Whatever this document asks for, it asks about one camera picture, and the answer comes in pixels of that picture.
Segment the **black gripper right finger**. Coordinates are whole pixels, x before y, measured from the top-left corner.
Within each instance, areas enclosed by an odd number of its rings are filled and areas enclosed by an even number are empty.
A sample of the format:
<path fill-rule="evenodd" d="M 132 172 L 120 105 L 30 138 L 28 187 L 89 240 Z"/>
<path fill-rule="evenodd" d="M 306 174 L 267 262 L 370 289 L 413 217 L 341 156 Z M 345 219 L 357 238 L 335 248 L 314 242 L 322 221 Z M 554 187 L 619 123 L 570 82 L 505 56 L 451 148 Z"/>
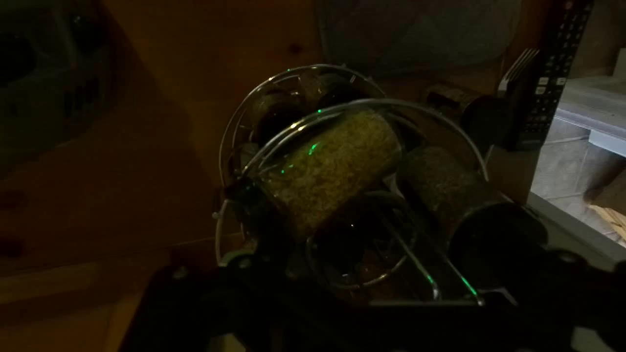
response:
<path fill-rule="evenodd" d="M 592 266 L 582 254 L 548 244 L 547 226 L 515 203 L 474 211 L 455 230 L 455 260 L 474 260 L 517 301 L 525 344 L 570 352 L 578 326 L 626 352 L 626 270 Z"/>

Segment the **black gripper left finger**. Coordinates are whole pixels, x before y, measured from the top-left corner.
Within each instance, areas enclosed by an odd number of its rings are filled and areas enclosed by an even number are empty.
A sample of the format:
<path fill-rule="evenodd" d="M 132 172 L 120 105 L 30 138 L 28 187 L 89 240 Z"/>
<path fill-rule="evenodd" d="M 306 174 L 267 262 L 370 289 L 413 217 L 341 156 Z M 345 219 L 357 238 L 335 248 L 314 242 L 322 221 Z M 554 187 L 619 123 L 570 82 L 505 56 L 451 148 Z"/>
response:
<path fill-rule="evenodd" d="M 322 287 L 259 256 L 212 271 L 167 266 L 144 293 L 120 352 L 210 352 L 226 334 L 247 352 L 359 352 L 365 338 L 345 313 Z"/>

